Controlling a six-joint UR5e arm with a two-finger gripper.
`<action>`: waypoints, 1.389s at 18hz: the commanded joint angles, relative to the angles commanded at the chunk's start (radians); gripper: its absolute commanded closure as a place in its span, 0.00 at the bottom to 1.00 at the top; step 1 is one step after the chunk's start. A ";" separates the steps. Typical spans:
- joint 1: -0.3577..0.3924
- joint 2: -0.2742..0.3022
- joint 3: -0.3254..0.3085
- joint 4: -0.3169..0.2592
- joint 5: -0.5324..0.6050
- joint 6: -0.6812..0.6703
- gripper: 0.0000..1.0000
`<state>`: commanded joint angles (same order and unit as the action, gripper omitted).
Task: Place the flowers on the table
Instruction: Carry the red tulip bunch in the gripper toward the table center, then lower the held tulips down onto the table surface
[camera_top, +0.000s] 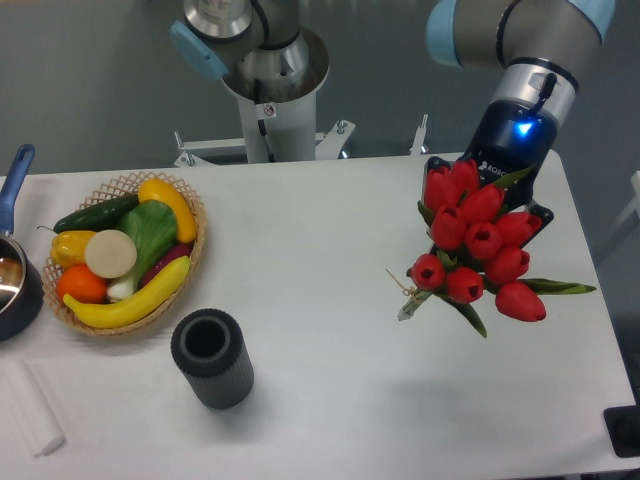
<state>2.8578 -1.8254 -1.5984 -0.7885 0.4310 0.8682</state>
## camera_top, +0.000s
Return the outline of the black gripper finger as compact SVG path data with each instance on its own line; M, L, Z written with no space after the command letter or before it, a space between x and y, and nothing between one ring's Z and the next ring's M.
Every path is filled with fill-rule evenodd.
M425 166L424 175L429 176L432 173L437 175L449 176L451 174L452 163L440 156L431 156Z
M535 201L526 204L523 212L527 214L528 237L523 242L526 246L553 221L554 213Z

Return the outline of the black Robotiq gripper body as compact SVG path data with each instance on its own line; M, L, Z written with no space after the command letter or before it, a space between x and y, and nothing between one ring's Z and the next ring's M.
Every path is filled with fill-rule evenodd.
M556 135L552 119L532 115L516 102L499 100L485 111L462 158L476 162L481 185L530 168L506 194L506 205L515 209L532 200L534 181Z

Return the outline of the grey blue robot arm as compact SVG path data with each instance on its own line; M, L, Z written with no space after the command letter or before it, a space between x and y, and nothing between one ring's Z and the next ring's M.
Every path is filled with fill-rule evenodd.
M543 223L535 178L564 123L579 81L603 43L611 1L441 1L426 25L431 57L496 66L502 79L464 158L481 184L507 189L508 209ZM316 94L329 71L322 40L300 22L296 1L187 1L170 36L200 75L237 100L251 163L337 159L353 131L316 131Z

